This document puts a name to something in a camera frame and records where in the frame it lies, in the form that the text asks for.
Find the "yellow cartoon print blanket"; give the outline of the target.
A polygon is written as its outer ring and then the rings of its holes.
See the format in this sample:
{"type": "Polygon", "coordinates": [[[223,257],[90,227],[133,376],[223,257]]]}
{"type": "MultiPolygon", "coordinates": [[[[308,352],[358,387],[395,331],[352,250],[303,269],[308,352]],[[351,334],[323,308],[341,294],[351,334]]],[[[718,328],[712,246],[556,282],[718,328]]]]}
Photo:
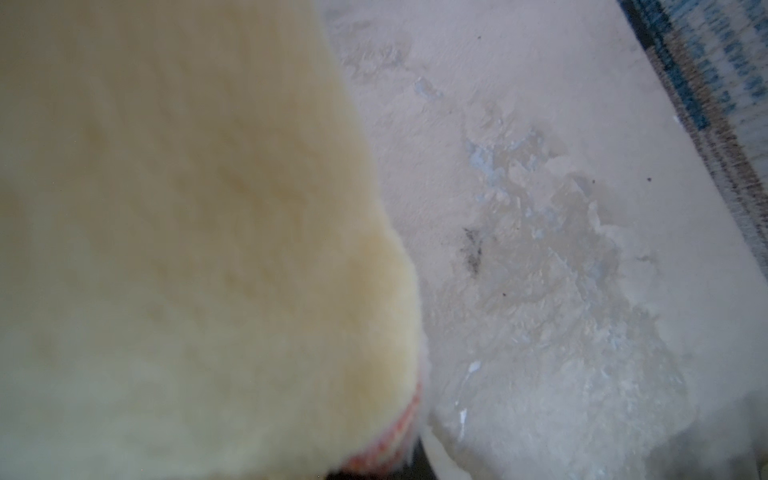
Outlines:
{"type": "Polygon", "coordinates": [[[414,265],[312,1],[1,5],[1,475],[386,475],[414,265]]]}

